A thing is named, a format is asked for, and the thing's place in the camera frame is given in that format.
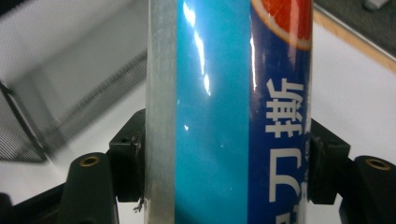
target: screw hole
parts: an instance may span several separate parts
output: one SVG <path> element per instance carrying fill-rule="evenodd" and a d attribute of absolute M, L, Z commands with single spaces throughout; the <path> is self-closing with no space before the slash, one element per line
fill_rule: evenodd
<path fill-rule="evenodd" d="M 366 163 L 367 163 L 368 165 L 370 165 L 371 167 L 374 167 L 375 169 L 378 169 L 378 170 L 383 170 L 383 171 L 388 171 L 388 170 L 390 170 L 389 164 L 387 164 L 387 163 L 385 163 L 385 162 L 383 162 L 383 161 L 380 161 L 380 160 L 376 160 L 376 159 L 367 159 L 367 160 L 366 160 Z"/>
<path fill-rule="evenodd" d="M 93 165 L 95 165 L 96 163 L 98 163 L 99 160 L 100 160 L 99 157 L 97 157 L 97 156 L 92 156 L 92 157 L 88 157 L 88 158 L 82 159 L 82 160 L 79 162 L 79 165 L 80 165 L 80 166 L 84 166 L 84 167 L 93 166 Z"/>

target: blue label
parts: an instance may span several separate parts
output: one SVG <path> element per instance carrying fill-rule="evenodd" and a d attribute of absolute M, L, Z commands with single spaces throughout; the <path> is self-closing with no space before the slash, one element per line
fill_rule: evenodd
<path fill-rule="evenodd" d="M 298 223 L 306 203 L 311 52 L 251 7 L 248 223 Z"/>

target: white chinese characters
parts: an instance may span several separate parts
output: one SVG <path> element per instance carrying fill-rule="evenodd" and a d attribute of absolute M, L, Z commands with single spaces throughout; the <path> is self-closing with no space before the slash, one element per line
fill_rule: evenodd
<path fill-rule="evenodd" d="M 303 116 L 298 110 L 303 97 L 298 94 L 298 91 L 303 91 L 304 85 L 289 83 L 282 78 L 280 91 L 275 90 L 272 79 L 267 82 L 267 88 L 272 101 L 267 101 L 266 105 L 272 111 L 267 112 L 266 117 L 275 124 L 265 125 L 265 132 L 274 133 L 275 138 L 280 138 L 282 133 L 286 133 L 288 137 L 293 137 L 295 133 L 301 135 Z"/>

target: cylindrical can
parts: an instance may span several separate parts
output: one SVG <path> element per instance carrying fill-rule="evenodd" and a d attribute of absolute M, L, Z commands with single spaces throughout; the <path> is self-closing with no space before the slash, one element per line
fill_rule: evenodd
<path fill-rule="evenodd" d="M 304 223 L 311 0 L 151 0 L 146 223 Z"/>

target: blue can label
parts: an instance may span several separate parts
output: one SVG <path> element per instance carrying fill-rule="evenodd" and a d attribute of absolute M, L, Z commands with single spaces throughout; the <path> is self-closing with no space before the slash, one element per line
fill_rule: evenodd
<path fill-rule="evenodd" d="M 289 18 L 270 1 L 251 4 L 248 223 L 304 223 L 312 12 L 310 1 L 277 2 Z"/>

